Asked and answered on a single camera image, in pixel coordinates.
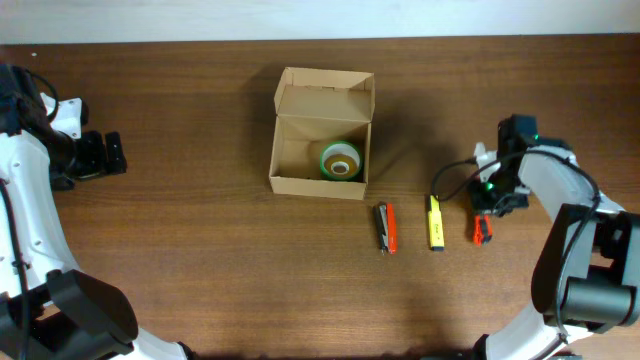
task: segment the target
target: cardboard box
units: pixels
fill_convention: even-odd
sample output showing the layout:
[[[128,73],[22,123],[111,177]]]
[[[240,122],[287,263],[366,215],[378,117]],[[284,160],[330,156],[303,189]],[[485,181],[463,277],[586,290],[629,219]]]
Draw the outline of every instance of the cardboard box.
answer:
[[[275,95],[276,129],[269,180],[276,194],[362,200],[369,177],[373,74],[286,68]],[[334,141],[360,149],[363,168],[351,181],[325,180],[320,156]]]

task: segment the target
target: wood grain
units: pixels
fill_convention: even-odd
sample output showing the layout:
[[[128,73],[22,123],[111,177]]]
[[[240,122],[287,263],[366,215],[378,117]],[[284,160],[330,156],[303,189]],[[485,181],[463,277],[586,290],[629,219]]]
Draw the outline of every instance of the wood grain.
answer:
[[[144,328],[203,355],[467,349],[506,325],[530,297],[544,210],[534,200],[495,220],[476,248],[462,196],[443,206],[447,251],[432,253],[423,195],[439,166],[495,146],[511,113],[537,115],[640,211],[637,35],[18,46],[0,58],[81,96],[89,129],[120,132],[126,175],[55,194],[69,245]],[[285,66],[375,73],[365,201],[271,193]],[[395,256],[376,249],[381,200],[396,209]],[[615,329],[572,349],[633,359],[639,336]]]

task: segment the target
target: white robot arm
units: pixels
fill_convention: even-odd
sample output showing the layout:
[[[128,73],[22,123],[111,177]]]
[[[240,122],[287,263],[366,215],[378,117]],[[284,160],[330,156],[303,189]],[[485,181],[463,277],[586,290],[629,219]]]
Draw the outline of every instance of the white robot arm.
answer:
[[[586,223],[567,260],[569,270],[563,274],[561,255],[579,221],[584,220],[578,215],[569,218],[568,214],[592,207],[594,189],[584,176],[564,163],[578,166],[575,155],[563,142],[539,138],[532,117],[514,115],[503,121],[499,142],[498,152],[487,153],[484,144],[476,145],[476,162],[487,169],[468,188],[474,210],[501,216],[512,210],[505,204],[505,198],[512,200],[513,208],[523,207],[526,196],[532,192],[554,222],[554,228],[536,266],[532,301],[505,328],[481,338],[476,345],[476,357],[547,359],[574,341],[603,333],[612,326],[631,325],[638,317],[635,300],[638,277],[637,273],[625,274],[623,269],[638,253],[635,248],[638,233],[632,234],[638,216],[625,213],[620,205],[599,193],[597,216]],[[524,155],[516,157],[515,162],[496,161],[517,152]],[[545,153],[555,154],[564,162]],[[496,209],[499,203],[506,207]],[[611,269],[589,265],[594,247],[614,259]],[[632,267],[629,265],[627,270],[631,272]],[[562,327],[554,316],[554,290],[559,278],[566,289],[560,297],[564,311]]]
[[[27,339],[30,359],[191,359],[184,344],[139,329],[122,292],[80,271],[51,190],[122,173],[126,162],[117,135],[107,134],[105,149],[100,134],[80,134],[80,99],[55,106],[56,100],[37,93],[32,75],[0,66],[0,350],[18,358]],[[476,148],[479,179],[468,187],[474,209],[501,216],[528,205],[533,192],[554,226],[534,272],[531,302],[504,329],[483,336],[473,357],[547,359],[568,343],[634,323],[640,271],[629,264],[637,264],[640,254],[640,217],[597,189],[594,197],[593,184],[574,169],[574,154],[538,139],[535,119],[503,121],[499,138],[498,152]],[[574,239],[577,228],[582,230]],[[614,260],[610,268],[589,264],[594,247]],[[33,312],[27,327],[21,322],[28,314],[24,299]],[[50,303],[60,312],[36,320]],[[25,337],[26,328],[31,334]]]
[[[107,146],[115,148],[111,153],[105,151],[102,137],[97,133],[88,133],[88,140],[83,143],[80,127],[85,120],[85,106],[81,99],[61,101],[56,106],[56,99],[34,91],[30,73],[10,66],[1,68],[0,185],[6,196],[0,198],[0,294],[4,297],[4,300],[0,298],[0,350],[14,358],[25,356],[20,355],[23,336],[20,317],[13,311],[22,311],[19,300],[26,295],[22,294],[16,266],[16,261],[21,260],[26,264],[26,285],[32,307],[41,305],[38,304],[41,300],[45,305],[53,302],[61,310],[55,315],[59,317],[55,326],[50,325],[54,320],[49,324],[40,323],[35,320],[35,311],[32,314],[32,334],[26,346],[29,359],[87,359],[110,352],[119,353],[119,358],[134,360],[189,359],[193,354],[186,346],[165,342],[139,329],[131,306],[119,290],[81,273],[60,226],[52,186],[68,189],[76,180],[124,172],[126,162],[119,137],[107,135]],[[29,119],[46,114],[53,117],[50,123]],[[53,138],[50,133],[42,134],[42,129],[27,131],[31,123],[35,123],[33,127],[46,128],[50,125],[46,131],[63,137],[67,142],[53,147],[47,142]],[[74,153],[64,169],[53,169],[67,159],[58,153],[56,163],[52,164],[54,156],[51,152],[67,149],[85,153]],[[87,167],[83,161],[101,164]],[[12,230],[18,239],[21,259],[12,251]],[[120,307],[101,304],[100,297],[114,298],[122,304]],[[68,319],[63,319],[64,310],[70,310],[66,315],[77,325],[72,330],[63,325],[68,322]],[[83,317],[90,317],[95,322],[83,320]],[[96,326],[104,326],[107,331]]]

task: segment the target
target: marker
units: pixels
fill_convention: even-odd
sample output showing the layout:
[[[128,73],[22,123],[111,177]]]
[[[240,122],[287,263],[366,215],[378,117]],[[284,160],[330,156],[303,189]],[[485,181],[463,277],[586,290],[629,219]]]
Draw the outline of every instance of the marker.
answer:
[[[444,251],[444,232],[442,228],[440,202],[433,195],[430,195],[426,200],[429,211],[429,240],[431,250]]]

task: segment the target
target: tape roll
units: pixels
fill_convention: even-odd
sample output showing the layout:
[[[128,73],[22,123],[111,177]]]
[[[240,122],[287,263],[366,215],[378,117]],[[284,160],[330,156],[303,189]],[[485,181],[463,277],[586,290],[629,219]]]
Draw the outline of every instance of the tape roll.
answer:
[[[339,141],[329,144],[320,159],[322,173],[331,180],[349,180],[362,169],[360,151],[351,143]]]

